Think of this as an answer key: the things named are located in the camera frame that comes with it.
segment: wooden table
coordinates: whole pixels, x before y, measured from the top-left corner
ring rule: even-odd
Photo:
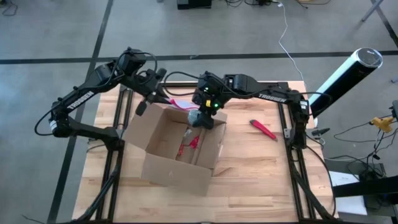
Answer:
[[[289,82],[289,87],[305,92],[303,82]],[[171,88],[170,91],[184,93],[192,89]],[[118,93],[117,87],[101,95],[95,126],[112,126]],[[190,101],[191,97],[180,98]],[[140,100],[139,95],[134,96],[132,115]],[[135,164],[142,160],[143,154],[141,150],[125,150],[114,222],[297,221],[277,104],[260,99],[232,99],[222,112],[228,114],[224,145],[207,196],[178,192],[138,179],[139,170]],[[252,127],[250,119],[266,125],[276,133],[279,142]],[[311,118],[307,128],[312,127]],[[318,144],[309,139],[307,144],[322,156]],[[304,150],[303,154],[311,190],[331,213],[333,199],[326,170],[313,152]],[[99,192],[105,158],[105,147],[87,154],[73,218],[79,217]],[[110,194],[107,196],[104,217]],[[305,199],[303,196],[301,199],[307,214]]]

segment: red tool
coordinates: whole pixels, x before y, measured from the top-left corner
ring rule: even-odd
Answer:
[[[278,139],[276,138],[275,134],[273,134],[272,132],[270,132],[264,125],[262,125],[260,122],[258,122],[257,120],[253,119],[250,120],[250,123],[260,129],[266,136],[269,136],[272,140],[278,141]]]

